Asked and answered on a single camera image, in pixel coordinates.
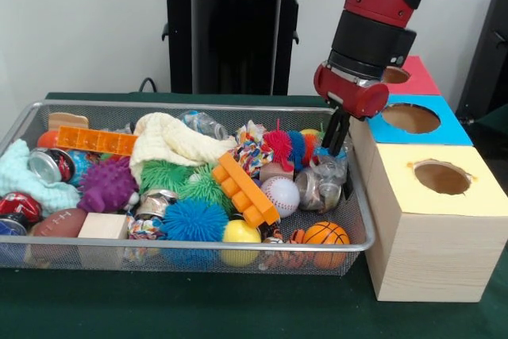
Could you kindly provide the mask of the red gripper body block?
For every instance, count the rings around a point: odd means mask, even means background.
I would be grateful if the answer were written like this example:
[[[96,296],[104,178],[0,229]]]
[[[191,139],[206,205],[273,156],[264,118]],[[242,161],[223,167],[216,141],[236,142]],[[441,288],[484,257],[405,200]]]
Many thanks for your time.
[[[389,97],[387,85],[380,80],[362,79],[328,64],[317,67],[314,88],[324,100],[341,105],[356,119],[374,117],[384,109]]]

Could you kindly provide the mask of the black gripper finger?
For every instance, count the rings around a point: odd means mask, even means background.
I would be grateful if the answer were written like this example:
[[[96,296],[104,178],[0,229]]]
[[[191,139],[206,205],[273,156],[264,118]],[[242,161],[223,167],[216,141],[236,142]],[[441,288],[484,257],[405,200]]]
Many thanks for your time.
[[[331,148],[333,139],[337,134],[337,129],[340,123],[341,123],[341,107],[337,106],[333,112],[333,115],[329,119],[329,123],[327,125],[325,134],[322,138],[321,146],[323,148]]]
[[[331,121],[332,140],[329,145],[329,153],[331,156],[338,156],[344,145],[350,126],[349,114],[334,114]]]

